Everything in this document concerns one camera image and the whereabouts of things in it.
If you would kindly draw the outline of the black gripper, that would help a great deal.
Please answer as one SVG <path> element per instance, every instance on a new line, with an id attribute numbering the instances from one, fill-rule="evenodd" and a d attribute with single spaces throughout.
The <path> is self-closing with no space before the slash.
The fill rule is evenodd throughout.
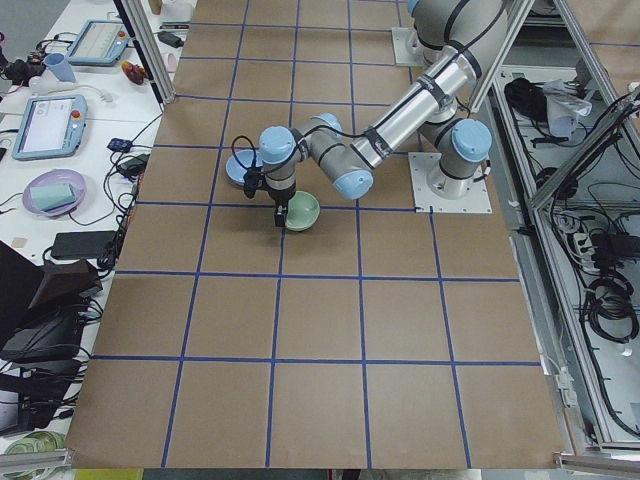
<path id="1" fill-rule="evenodd" d="M 265 181 L 266 191 L 275 202 L 274 225 L 278 228 L 285 228 L 289 201 L 296 193 L 296 176 L 292 174 L 283 179 L 266 176 Z"/>

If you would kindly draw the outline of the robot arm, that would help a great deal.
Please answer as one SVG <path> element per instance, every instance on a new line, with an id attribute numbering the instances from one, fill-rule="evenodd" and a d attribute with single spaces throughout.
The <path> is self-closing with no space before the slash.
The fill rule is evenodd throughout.
<path id="1" fill-rule="evenodd" d="M 244 193 L 259 190 L 273 200 L 274 223 L 285 224 L 296 193 L 296 167 L 311 158 L 347 200 L 373 186 L 373 172 L 411 134 L 422 130 L 442 152 L 443 174 L 466 181 L 491 145 L 488 130 L 473 120 L 455 120 L 456 95 L 487 78 L 506 42 L 509 13 L 504 1 L 410 1 L 417 40 L 435 53 L 431 65 L 376 122 L 344 144 L 332 114 L 298 128 L 271 126 L 244 174 Z"/>

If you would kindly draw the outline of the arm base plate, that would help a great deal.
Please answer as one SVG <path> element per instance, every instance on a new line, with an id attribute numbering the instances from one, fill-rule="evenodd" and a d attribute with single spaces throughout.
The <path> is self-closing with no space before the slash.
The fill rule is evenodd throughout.
<path id="1" fill-rule="evenodd" d="M 439 153 L 411 152 L 408 154 L 417 213 L 491 214 L 492 207 L 481 168 L 463 180 L 453 179 L 441 170 Z"/>
<path id="2" fill-rule="evenodd" d="M 413 27 L 393 27 L 391 40 L 396 66 L 426 67 L 425 48 L 419 42 Z"/>

